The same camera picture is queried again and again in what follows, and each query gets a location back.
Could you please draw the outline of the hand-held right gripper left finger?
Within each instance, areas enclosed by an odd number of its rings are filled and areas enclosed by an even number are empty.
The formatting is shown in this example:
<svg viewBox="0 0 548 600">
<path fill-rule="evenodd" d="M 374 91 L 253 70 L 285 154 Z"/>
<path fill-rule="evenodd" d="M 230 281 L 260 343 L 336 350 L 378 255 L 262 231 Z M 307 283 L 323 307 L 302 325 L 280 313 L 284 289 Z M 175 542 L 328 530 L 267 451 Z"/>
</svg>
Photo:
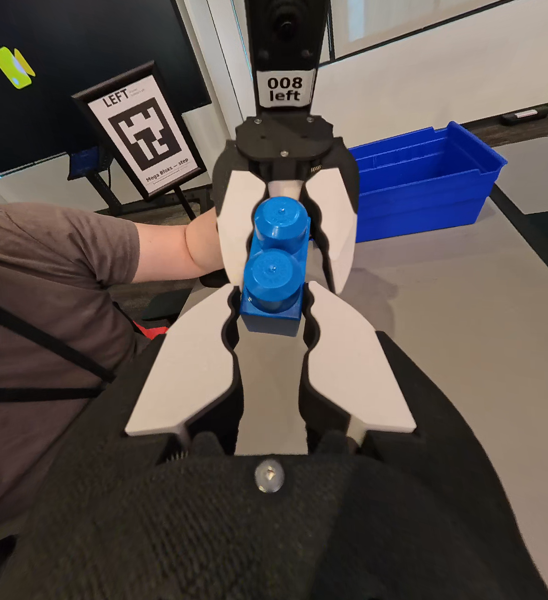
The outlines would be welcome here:
<svg viewBox="0 0 548 600">
<path fill-rule="evenodd" d="M 211 431 L 236 446 L 244 412 L 237 319 L 240 290 L 230 283 L 169 328 L 124 429 L 130 437 L 174 434 L 190 446 Z"/>
</svg>

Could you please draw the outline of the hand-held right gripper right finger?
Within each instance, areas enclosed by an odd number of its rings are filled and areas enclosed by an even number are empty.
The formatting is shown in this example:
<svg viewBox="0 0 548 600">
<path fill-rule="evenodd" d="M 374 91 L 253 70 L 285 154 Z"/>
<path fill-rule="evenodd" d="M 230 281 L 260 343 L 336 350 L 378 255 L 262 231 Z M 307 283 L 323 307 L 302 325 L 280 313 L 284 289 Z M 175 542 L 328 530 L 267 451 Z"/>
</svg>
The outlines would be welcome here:
<svg viewBox="0 0 548 600">
<path fill-rule="evenodd" d="M 375 327 L 316 281 L 304 286 L 303 316 L 300 415 L 308 446 L 329 431 L 358 446 L 371 431 L 416 431 Z"/>
</svg>

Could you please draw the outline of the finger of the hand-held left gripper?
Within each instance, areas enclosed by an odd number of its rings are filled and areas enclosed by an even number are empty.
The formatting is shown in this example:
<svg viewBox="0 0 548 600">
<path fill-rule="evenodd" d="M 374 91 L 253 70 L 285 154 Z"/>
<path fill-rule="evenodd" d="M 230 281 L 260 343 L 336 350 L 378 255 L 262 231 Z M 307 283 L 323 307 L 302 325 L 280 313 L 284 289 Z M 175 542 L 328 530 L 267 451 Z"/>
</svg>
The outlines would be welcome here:
<svg viewBox="0 0 548 600">
<path fill-rule="evenodd" d="M 233 170 L 217 225 L 224 269 L 230 283 L 243 286 L 248 243 L 254 232 L 253 214 L 263 201 L 266 184 L 250 171 Z"/>
<path fill-rule="evenodd" d="M 353 267 L 357 213 L 338 167 L 319 170 L 305 184 L 315 221 L 314 238 L 331 292 L 340 295 Z"/>
</svg>

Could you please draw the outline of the blue mega block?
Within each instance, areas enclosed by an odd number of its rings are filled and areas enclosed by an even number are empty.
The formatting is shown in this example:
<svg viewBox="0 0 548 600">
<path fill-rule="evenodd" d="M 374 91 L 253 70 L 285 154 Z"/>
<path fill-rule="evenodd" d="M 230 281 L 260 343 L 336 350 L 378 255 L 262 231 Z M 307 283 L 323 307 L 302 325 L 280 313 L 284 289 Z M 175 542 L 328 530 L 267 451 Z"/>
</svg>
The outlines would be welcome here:
<svg viewBox="0 0 548 600">
<path fill-rule="evenodd" d="M 299 200 L 277 196 L 258 205 L 240 303 L 249 331 L 297 335 L 309 241 L 310 218 Z"/>
</svg>

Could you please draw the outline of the blue plastic bin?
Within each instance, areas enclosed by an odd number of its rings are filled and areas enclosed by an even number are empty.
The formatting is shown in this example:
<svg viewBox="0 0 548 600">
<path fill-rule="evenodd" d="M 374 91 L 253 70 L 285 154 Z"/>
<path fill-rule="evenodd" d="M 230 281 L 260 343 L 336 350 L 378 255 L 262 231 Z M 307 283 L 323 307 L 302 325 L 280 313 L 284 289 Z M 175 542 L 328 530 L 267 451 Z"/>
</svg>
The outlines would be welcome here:
<svg viewBox="0 0 548 600">
<path fill-rule="evenodd" d="M 508 163 L 454 121 L 350 152 L 360 173 L 356 243 L 475 223 Z"/>
</svg>

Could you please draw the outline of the red fabric piece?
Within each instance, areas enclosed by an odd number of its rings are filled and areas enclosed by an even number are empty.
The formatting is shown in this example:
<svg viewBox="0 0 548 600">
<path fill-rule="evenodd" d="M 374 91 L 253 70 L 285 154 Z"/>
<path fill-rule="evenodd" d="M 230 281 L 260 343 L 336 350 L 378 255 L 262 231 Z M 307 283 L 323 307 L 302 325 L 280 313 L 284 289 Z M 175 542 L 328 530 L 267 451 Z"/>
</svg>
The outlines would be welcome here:
<svg viewBox="0 0 548 600">
<path fill-rule="evenodd" d="M 137 324 L 135 321 L 132 321 L 132 324 L 135 328 L 135 331 L 137 331 L 140 334 L 143 334 L 143 336 L 145 336 L 149 340 L 153 340 L 159 335 L 165 335 L 169 329 L 168 327 L 164 327 L 164 326 L 145 328 L 145 327 Z"/>
</svg>

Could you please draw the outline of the black office chair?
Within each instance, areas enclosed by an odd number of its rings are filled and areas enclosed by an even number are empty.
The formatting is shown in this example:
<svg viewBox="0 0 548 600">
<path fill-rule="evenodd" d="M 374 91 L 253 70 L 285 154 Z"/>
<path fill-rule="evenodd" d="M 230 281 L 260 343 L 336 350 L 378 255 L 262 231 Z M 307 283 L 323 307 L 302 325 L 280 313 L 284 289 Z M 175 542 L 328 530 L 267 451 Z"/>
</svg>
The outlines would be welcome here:
<svg viewBox="0 0 548 600">
<path fill-rule="evenodd" d="M 171 326 L 179 317 L 183 304 L 160 301 L 154 298 L 142 311 L 141 319 L 146 322 L 165 321 Z"/>
</svg>

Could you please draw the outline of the framed tag sign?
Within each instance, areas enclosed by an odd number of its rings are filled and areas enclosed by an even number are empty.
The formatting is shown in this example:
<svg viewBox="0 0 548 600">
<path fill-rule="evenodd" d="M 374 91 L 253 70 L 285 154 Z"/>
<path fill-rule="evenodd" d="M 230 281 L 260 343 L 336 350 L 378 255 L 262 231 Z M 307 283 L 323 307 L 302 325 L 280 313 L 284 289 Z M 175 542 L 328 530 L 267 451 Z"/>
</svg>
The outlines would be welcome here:
<svg viewBox="0 0 548 600">
<path fill-rule="evenodd" d="M 144 200 L 207 172 L 154 61 L 72 95 Z"/>
</svg>

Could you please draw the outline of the black sign stand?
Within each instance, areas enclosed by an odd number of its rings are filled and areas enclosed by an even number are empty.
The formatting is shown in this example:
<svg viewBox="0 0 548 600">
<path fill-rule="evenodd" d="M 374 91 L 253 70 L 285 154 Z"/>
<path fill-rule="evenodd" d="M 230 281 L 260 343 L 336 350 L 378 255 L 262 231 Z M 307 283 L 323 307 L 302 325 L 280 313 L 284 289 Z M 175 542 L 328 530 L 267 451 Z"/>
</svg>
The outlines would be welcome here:
<svg viewBox="0 0 548 600">
<path fill-rule="evenodd" d="M 86 178 L 82 178 L 86 179 L 92 185 L 92 187 L 98 192 L 107 205 L 106 209 L 98 211 L 99 214 L 123 217 L 137 213 L 144 213 L 153 209 L 181 206 L 185 210 L 188 217 L 193 220 L 195 218 L 195 213 L 192 209 L 192 204 L 199 205 L 200 214 L 207 212 L 213 207 L 210 185 L 204 185 L 198 188 L 192 188 L 190 190 L 182 190 L 178 187 L 173 191 L 157 197 L 156 199 L 137 200 L 131 203 L 122 204 L 112 189 L 111 168 L 100 174 L 93 173 Z"/>
</svg>

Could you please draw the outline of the small blue box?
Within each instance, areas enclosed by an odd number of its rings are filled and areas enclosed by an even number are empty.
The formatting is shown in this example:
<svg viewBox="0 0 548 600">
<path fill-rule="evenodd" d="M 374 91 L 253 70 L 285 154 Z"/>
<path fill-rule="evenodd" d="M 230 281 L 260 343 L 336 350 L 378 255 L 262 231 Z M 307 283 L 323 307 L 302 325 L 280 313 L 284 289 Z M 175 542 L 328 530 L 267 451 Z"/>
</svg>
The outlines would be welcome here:
<svg viewBox="0 0 548 600">
<path fill-rule="evenodd" d="M 68 181 L 107 171 L 112 161 L 113 154 L 100 145 L 68 154 Z"/>
</svg>

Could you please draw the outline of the black monitor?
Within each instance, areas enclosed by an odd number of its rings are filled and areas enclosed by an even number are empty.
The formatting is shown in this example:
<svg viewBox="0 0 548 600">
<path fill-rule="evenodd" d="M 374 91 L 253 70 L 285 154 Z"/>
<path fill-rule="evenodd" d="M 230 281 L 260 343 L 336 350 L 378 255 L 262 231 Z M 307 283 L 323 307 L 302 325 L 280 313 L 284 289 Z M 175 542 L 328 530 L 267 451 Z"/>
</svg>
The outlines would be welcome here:
<svg viewBox="0 0 548 600">
<path fill-rule="evenodd" d="M 96 146 L 72 95 L 150 61 L 180 113 L 211 103 L 177 1 L 0 1 L 0 176 Z"/>
</svg>

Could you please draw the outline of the black floor device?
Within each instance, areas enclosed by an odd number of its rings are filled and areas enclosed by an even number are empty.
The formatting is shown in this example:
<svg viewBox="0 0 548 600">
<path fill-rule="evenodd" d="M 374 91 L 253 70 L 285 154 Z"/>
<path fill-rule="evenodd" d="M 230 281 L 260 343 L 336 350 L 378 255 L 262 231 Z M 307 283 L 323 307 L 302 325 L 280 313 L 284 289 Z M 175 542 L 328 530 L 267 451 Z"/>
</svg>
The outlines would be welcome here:
<svg viewBox="0 0 548 600">
<path fill-rule="evenodd" d="M 540 121 L 547 118 L 548 106 L 542 105 L 517 112 L 506 113 L 500 115 L 500 122 L 505 126 L 516 126 L 534 121 Z"/>
</svg>

